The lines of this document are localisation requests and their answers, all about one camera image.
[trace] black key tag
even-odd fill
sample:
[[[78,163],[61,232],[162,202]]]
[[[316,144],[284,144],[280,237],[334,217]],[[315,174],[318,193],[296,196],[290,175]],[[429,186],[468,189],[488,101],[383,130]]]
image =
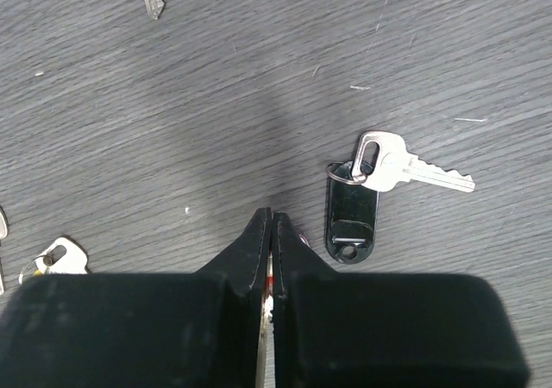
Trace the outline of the black key tag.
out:
[[[332,172],[338,178],[351,179],[353,161],[337,166]],[[373,171],[362,161],[364,174]],[[326,249],[335,260],[353,265],[365,260],[373,251],[376,217],[380,194],[362,185],[347,185],[329,179],[326,214]]]

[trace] key teeth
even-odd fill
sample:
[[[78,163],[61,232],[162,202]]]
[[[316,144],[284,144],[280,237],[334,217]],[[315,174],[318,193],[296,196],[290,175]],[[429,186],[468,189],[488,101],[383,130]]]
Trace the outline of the key teeth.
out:
[[[446,175],[452,175],[454,178],[465,179],[466,181],[469,181],[471,183],[473,183],[474,181],[471,175],[462,175],[457,170],[445,171],[440,166],[436,166],[435,164],[427,164],[427,166],[431,168],[432,171],[435,171],[435,172],[440,172]]]

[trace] gray wooden surface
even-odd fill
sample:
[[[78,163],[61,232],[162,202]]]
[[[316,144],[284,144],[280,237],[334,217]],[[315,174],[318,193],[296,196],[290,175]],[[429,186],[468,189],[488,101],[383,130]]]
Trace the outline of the gray wooden surface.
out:
[[[0,0],[0,308],[59,235],[93,272],[192,272],[270,205],[337,269],[486,278],[551,386],[551,2]],[[386,193],[343,268],[323,167],[367,129],[477,187]]]

